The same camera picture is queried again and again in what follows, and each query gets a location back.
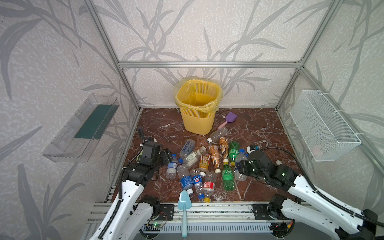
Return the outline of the clear crushed bottle blue cap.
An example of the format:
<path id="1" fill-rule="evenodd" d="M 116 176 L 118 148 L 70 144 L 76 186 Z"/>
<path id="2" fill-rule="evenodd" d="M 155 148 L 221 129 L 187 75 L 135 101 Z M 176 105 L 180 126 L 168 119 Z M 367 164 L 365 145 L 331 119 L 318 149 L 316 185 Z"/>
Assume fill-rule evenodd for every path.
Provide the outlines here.
<path id="1" fill-rule="evenodd" d="M 247 161 L 247 160 L 248 158 L 247 158 L 246 151 L 244 149 L 240 149 L 235 159 L 234 177 L 236 181 L 242 181 L 242 182 L 246 181 L 247 176 L 241 174 L 240 169 L 242 167 L 243 161 Z"/>

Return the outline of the clear water bottle blue cap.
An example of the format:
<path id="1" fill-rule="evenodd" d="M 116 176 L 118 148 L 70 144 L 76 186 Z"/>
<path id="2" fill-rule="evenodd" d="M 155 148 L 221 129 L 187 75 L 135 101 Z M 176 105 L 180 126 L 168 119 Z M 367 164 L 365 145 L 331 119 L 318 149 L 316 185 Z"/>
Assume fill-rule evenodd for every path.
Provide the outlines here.
<path id="1" fill-rule="evenodd" d="M 178 158 L 176 154 L 172 154 L 172 161 L 167 166 L 166 179 L 174 180 L 177 174 Z"/>

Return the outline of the small green Sprite bottle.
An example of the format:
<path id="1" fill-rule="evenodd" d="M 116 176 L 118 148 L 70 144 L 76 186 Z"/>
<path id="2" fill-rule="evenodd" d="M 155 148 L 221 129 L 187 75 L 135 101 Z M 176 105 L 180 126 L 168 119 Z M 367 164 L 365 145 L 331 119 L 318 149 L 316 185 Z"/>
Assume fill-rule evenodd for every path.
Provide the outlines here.
<path id="1" fill-rule="evenodd" d="M 229 144 L 229 160 L 231 167 L 236 165 L 236 157 L 239 154 L 240 144 L 237 141 L 232 141 Z"/>

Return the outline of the clear bottle blue label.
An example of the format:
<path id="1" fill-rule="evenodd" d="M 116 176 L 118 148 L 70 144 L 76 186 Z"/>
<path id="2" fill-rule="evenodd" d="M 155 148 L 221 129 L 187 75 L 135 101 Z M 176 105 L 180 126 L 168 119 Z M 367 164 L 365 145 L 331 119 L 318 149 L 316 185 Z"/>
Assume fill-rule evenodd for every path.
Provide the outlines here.
<path id="1" fill-rule="evenodd" d="M 188 195 L 191 196 L 194 193 L 194 184 L 188 167 L 185 164 L 179 165 L 177 167 L 177 173 L 180 178 L 182 189 L 187 191 Z"/>

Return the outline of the Pepsi label clear bottle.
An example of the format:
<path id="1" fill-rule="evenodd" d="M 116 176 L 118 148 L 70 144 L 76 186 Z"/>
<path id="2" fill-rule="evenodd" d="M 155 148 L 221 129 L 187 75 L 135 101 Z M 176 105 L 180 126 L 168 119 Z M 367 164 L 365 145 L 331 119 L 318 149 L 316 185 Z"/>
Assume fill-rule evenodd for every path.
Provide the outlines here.
<path id="1" fill-rule="evenodd" d="M 193 180 L 193 184 L 198 196 L 199 201 L 204 200 L 204 191 L 203 191 L 203 179 L 202 176 L 200 175 L 200 170 L 199 169 L 192 169 L 191 170 L 191 177 Z"/>

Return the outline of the red label bottle yellow cap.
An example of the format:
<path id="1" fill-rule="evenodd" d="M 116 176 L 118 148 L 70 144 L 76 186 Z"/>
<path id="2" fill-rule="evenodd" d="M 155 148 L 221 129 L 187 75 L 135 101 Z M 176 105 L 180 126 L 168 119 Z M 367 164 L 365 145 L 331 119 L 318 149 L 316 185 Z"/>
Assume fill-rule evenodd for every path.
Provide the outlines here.
<path id="1" fill-rule="evenodd" d="M 214 171 L 206 172 L 205 181 L 203 185 L 204 202 L 206 203 L 209 203 L 211 201 L 211 197 L 215 191 L 216 178 L 217 176 Z"/>

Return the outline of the yellow ribbed plastic bin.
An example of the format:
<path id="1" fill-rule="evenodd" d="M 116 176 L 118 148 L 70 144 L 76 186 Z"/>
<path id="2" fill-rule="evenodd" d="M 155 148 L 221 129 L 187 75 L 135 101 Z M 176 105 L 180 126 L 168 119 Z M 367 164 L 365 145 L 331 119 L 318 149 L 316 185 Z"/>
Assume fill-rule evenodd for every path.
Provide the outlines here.
<path id="1" fill-rule="evenodd" d="M 211 131 L 216 112 L 207 113 L 187 108 L 180 108 L 180 112 L 187 131 L 197 135 L 206 135 Z"/>

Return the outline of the soda water bottle blue cap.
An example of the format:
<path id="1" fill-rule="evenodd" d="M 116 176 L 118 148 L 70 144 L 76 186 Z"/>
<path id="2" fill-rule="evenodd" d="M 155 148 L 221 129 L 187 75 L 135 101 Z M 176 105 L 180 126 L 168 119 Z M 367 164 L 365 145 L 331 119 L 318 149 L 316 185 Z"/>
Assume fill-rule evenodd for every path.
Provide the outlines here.
<path id="1" fill-rule="evenodd" d="M 185 159 L 186 156 L 188 156 L 195 148 L 196 142 L 192 139 L 187 139 L 186 143 L 182 147 L 182 150 L 180 152 L 180 158 Z"/>

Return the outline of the brown Nescafe bottle right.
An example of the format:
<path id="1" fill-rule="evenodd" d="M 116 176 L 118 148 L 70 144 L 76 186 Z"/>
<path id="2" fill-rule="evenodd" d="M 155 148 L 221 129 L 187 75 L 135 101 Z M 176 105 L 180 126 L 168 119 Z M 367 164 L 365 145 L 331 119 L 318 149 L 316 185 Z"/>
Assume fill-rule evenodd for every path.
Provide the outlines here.
<path id="1" fill-rule="evenodd" d="M 219 140 L 219 144 L 220 144 L 221 157 L 223 159 L 227 159 L 229 155 L 228 139 L 226 137 L 221 137 Z"/>

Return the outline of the brown coffee bottle left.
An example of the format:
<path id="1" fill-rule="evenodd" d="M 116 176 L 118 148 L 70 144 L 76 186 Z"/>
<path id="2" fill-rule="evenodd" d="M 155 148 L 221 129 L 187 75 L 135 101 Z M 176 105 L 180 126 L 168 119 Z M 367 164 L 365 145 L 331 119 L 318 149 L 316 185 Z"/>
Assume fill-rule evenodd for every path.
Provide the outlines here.
<path id="1" fill-rule="evenodd" d="M 212 163 L 216 174 L 221 173 L 219 148 L 215 145 L 209 147 Z"/>

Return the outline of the purple toy shovel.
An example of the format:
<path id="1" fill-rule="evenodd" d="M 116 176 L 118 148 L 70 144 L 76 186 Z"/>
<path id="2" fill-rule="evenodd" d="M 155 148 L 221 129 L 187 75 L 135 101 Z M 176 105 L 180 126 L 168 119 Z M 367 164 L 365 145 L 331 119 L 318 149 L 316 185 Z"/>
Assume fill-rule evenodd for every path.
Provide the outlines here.
<path id="1" fill-rule="evenodd" d="M 225 117 L 225 121 L 218 126 L 218 130 L 224 128 L 228 123 L 233 123 L 237 119 L 237 117 L 238 116 L 236 114 L 229 112 Z"/>

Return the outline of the light blue toy shovel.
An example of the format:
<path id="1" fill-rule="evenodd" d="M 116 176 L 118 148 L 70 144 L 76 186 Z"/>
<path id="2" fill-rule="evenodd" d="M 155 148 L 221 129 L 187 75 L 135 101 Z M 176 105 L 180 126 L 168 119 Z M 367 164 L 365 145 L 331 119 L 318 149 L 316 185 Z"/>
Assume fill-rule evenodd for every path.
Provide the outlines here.
<path id="1" fill-rule="evenodd" d="M 178 201 L 178 209 L 182 211 L 182 237 L 188 236 L 187 210 L 192 207 L 190 196 L 186 190 L 181 191 Z"/>

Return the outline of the green circuit board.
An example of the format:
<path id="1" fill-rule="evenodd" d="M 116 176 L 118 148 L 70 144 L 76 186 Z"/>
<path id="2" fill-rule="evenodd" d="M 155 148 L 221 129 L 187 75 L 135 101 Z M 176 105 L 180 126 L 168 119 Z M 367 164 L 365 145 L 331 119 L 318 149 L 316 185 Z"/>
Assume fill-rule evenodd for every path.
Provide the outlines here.
<path id="1" fill-rule="evenodd" d="M 162 228 L 165 227 L 167 222 L 153 222 L 153 223 L 148 223 L 145 225 L 145 230 L 150 231 L 150 232 L 159 232 L 161 231 Z"/>

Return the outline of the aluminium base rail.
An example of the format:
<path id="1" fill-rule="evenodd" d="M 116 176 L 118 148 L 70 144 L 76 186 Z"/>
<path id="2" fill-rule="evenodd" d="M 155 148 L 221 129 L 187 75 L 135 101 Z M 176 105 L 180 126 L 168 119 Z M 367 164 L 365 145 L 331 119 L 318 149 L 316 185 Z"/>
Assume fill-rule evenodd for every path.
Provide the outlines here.
<path id="1" fill-rule="evenodd" d="M 87 240 L 95 233 L 111 205 L 111 203 L 94 205 L 82 239 Z M 281 217 L 272 217 L 268 205 L 268 202 L 192 203 L 192 207 L 187 210 L 188 234 L 272 233 L 270 227 L 273 224 L 282 223 L 288 226 L 292 222 L 288 217 L 293 217 L 297 223 L 305 223 L 323 233 L 332 234 L 335 233 L 334 229 L 339 228 L 336 222 L 309 205 L 289 200 L 288 206 L 281 209 L 285 214 Z M 146 231 L 146 222 L 141 228 L 142 231 L 145 234 L 181 234 L 183 213 L 178 209 L 177 203 L 162 203 L 161 211 L 164 213 L 149 223 L 165 221 L 167 222 L 165 227 L 159 232 Z"/>

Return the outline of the clear acrylic wall shelf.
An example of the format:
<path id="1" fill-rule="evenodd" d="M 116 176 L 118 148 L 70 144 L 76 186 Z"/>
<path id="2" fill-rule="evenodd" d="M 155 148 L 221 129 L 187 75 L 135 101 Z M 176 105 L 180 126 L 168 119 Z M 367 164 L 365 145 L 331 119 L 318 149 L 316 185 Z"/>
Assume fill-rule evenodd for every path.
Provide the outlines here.
<path id="1" fill-rule="evenodd" d="M 119 106 L 117 97 L 90 94 L 42 155 L 54 163 L 86 163 Z"/>

